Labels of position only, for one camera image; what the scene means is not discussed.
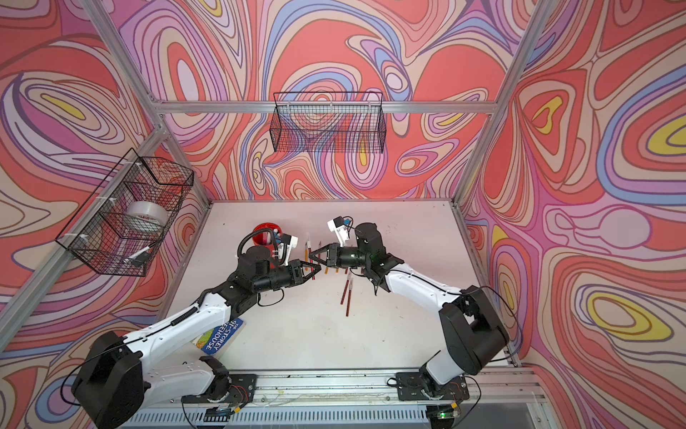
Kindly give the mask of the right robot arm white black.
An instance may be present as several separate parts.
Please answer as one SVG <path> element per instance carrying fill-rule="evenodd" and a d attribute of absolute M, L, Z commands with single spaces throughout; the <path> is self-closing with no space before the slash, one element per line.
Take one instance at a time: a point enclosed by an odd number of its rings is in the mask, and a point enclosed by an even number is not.
<path fill-rule="evenodd" d="M 496 307 L 482 287 L 451 288 L 387 252 L 375 223 L 353 225 L 338 216 L 327 226 L 337 241 L 310 251 L 318 265 L 366 278 L 375 291 L 402 296 L 437 316 L 445 346 L 418 370 L 422 389 L 436 396 L 454 379 L 478 375 L 510 343 Z"/>

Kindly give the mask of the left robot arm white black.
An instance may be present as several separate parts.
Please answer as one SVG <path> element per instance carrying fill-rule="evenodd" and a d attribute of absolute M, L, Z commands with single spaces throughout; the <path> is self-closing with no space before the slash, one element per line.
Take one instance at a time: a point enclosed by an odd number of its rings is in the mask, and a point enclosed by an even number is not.
<path fill-rule="evenodd" d="M 186 309 L 129 334 L 98 337 L 78 369 L 71 395 L 98 428 L 117 428 L 140 409 L 182 396 L 223 400 L 232 387 L 230 372 L 214 357 L 163 369 L 158 364 L 242 316 L 262 293 L 300 286 L 320 269 L 299 259 L 282 264 L 266 247 L 249 248 L 226 281 L 202 291 Z"/>

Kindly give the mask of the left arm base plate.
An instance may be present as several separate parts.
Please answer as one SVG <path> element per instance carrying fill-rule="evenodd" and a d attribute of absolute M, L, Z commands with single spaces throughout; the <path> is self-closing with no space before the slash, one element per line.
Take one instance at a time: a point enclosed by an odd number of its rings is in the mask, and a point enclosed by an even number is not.
<path fill-rule="evenodd" d="M 222 376 L 218 382 L 212 381 L 204 393 L 184 396 L 182 402 L 184 404 L 218 403 L 245 406 L 254 400 L 256 387 L 256 374 Z"/>

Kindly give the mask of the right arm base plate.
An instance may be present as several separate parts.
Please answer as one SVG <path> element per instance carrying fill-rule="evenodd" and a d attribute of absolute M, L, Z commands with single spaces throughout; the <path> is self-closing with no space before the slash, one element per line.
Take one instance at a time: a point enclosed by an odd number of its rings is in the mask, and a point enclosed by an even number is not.
<path fill-rule="evenodd" d="M 470 399 L 466 379 L 458 376 L 439 384 L 428 374 L 399 372 L 387 380 L 387 385 L 397 390 L 400 401 L 451 400 L 461 403 Z"/>

